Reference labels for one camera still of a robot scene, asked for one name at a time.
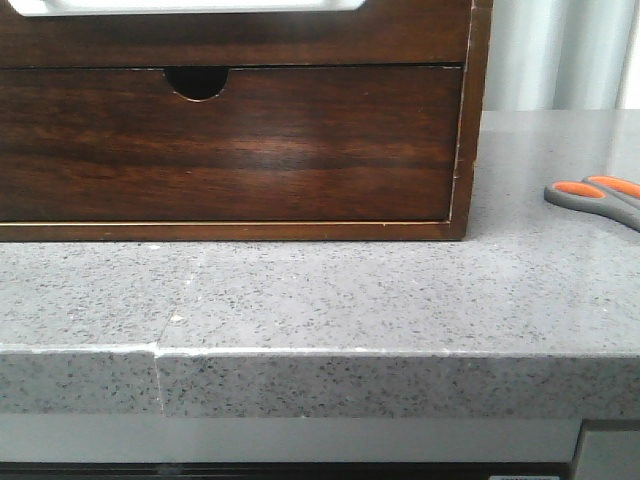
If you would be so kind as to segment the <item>black appliance under counter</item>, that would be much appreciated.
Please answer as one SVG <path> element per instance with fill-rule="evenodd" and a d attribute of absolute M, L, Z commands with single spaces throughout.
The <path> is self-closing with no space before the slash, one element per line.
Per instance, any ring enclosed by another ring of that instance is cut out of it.
<path fill-rule="evenodd" d="M 572 477 L 566 463 L 1 463 L 3 479 L 488 479 L 513 474 Z"/>

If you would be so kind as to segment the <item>wooden drawer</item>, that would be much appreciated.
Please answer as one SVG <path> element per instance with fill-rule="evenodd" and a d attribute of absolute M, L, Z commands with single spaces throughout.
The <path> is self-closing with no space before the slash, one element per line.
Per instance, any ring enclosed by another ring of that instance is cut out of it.
<path fill-rule="evenodd" d="M 159 69 L 5 70 L 5 221 L 442 220 L 462 73 L 229 71 L 193 102 Z"/>
<path fill-rule="evenodd" d="M 147 67 L 461 62 L 469 1 L 354 11 L 25 17 L 1 4 L 1 65 Z"/>

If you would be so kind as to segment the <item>dark wooden drawer cabinet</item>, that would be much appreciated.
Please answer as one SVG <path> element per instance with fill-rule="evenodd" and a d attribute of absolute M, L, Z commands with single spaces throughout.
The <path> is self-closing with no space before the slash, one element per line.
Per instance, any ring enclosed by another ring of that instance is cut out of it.
<path fill-rule="evenodd" d="M 202 65 L 147 67 L 24 67 L 5 70 L 117 69 L 163 71 L 169 85 L 183 98 L 203 102 L 217 96 L 232 69 L 326 68 L 357 66 L 454 67 L 462 73 L 458 130 L 449 212 L 442 220 L 297 220 L 297 221 L 5 221 L 5 241 L 211 241 L 211 240 L 459 240 L 467 230 L 474 178 L 492 3 L 469 1 L 472 13 L 466 57 L 461 62 Z"/>

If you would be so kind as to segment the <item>white label sticker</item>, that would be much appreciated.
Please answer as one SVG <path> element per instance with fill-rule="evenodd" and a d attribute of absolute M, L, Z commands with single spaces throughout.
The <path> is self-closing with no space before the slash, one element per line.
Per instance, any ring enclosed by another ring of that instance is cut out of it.
<path fill-rule="evenodd" d="M 490 475 L 488 480 L 559 480 L 555 475 Z"/>

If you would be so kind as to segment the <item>grey orange handled scissors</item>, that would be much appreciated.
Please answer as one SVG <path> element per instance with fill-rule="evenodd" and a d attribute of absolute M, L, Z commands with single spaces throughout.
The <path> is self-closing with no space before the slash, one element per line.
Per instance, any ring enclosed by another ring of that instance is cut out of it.
<path fill-rule="evenodd" d="M 581 181 L 557 181 L 544 189 L 556 206 L 595 214 L 639 231 L 639 185 L 614 176 L 595 175 Z"/>

